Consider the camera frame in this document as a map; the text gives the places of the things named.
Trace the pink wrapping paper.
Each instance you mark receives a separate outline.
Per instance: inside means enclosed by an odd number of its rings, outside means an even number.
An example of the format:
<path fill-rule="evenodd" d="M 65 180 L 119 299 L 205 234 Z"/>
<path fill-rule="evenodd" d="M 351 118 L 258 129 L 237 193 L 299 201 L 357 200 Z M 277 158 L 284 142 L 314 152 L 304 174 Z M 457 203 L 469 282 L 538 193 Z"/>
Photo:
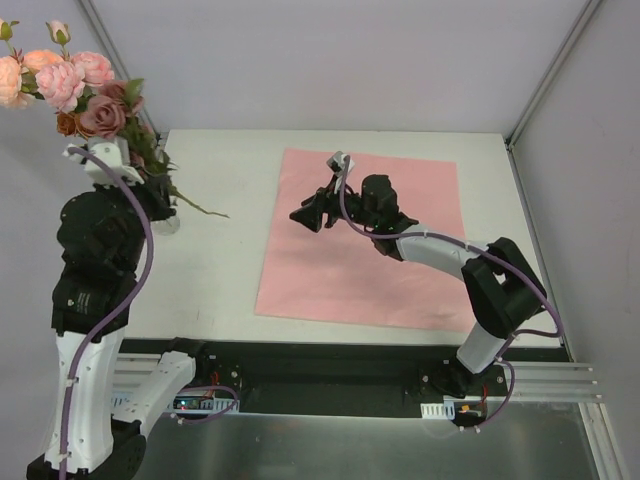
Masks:
<path fill-rule="evenodd" d="M 339 221 L 314 233 L 290 220 L 326 185 L 327 152 L 288 148 L 280 170 L 255 312 L 311 321 L 468 332 L 474 318 L 464 284 L 424 265 L 381 255 Z M 429 229 L 464 235 L 453 162 L 355 154 L 354 189 L 370 174 L 389 177 L 402 212 Z"/>

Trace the mauve rose stem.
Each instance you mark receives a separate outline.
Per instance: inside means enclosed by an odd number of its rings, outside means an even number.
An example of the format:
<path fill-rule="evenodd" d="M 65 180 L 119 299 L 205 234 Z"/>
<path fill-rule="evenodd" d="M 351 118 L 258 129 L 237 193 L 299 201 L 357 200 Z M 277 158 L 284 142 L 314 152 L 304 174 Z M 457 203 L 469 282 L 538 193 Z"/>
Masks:
<path fill-rule="evenodd" d="M 129 163 L 145 181 L 162 179 L 167 185 L 166 191 L 172 206 L 180 200 L 205 215 L 228 218 L 225 213 L 201 207 L 173 184 L 171 172 L 176 165 L 160 145 L 160 136 L 142 119 L 143 86 L 144 80 L 138 78 L 113 80 L 98 87 L 79 117 L 80 124 L 89 133 L 108 141 L 125 140 L 129 149 Z"/>

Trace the orange brown rose stem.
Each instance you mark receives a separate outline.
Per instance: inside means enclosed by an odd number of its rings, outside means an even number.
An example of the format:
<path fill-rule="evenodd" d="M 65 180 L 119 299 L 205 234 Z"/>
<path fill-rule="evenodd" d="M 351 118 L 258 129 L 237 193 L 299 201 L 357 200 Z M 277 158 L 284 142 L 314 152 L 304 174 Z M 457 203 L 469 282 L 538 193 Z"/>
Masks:
<path fill-rule="evenodd" d="M 81 115 L 76 112 L 56 113 L 57 132 L 65 137 L 76 136 L 88 139 L 95 135 L 95 132 L 87 128 L 81 121 Z"/>

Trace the pink carnation stem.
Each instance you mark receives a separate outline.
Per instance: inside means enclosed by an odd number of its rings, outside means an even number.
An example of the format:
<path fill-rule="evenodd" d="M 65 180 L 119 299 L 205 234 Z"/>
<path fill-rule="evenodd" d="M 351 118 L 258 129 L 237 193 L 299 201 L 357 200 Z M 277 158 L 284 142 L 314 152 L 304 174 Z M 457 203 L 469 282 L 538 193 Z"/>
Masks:
<path fill-rule="evenodd" d="M 76 109 L 86 87 L 97 88 L 115 79 L 111 62 L 101 54 L 80 52 L 69 60 L 42 67 L 35 75 L 37 91 L 56 110 Z"/>

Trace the peach rose stem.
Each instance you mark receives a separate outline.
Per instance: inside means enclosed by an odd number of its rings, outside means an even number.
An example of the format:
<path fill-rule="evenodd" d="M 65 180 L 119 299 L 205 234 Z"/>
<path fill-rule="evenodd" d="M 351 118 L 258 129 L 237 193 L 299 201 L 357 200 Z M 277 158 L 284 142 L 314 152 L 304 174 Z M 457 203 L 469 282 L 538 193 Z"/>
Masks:
<path fill-rule="evenodd" d="M 18 21 L 1 20 L 1 43 L 9 54 L 1 57 L 1 106 L 27 108 L 37 93 L 35 75 L 44 67 L 61 63 L 64 57 L 51 50 L 34 50 L 24 54 L 12 43 L 13 27 Z"/>

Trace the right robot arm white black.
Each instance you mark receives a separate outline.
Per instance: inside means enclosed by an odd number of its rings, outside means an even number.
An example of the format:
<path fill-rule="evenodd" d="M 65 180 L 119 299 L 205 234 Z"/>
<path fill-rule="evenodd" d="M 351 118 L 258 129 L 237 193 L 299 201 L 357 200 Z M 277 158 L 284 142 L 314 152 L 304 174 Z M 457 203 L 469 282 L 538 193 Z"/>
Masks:
<path fill-rule="evenodd" d="M 369 175 L 360 192 L 336 178 L 289 215 L 313 232 L 343 220 L 369 237 L 376 250 L 397 261 L 418 263 L 464 283 L 475 324 L 454 357 L 429 375 L 443 395 L 463 398 L 486 381 L 485 371 L 508 349 L 516 330 L 543 310 L 546 292 L 514 241 L 467 244 L 403 213 L 386 175 Z"/>

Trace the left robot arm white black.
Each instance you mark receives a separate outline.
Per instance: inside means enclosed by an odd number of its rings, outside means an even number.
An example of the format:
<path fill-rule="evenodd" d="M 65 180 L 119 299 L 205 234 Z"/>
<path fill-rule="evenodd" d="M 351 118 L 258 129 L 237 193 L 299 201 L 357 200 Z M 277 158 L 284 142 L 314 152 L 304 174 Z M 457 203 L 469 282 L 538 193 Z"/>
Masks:
<path fill-rule="evenodd" d="M 133 299 L 153 258 L 150 225 L 174 216 L 167 176 L 127 191 L 95 185 L 60 213 L 57 240 L 64 267 L 52 293 L 58 349 L 56 411 L 45 452 L 27 467 L 29 479 L 131 479 L 148 437 L 182 385 L 204 387 L 210 363 L 173 351 L 135 392 L 130 406 L 112 407 L 116 359 Z"/>

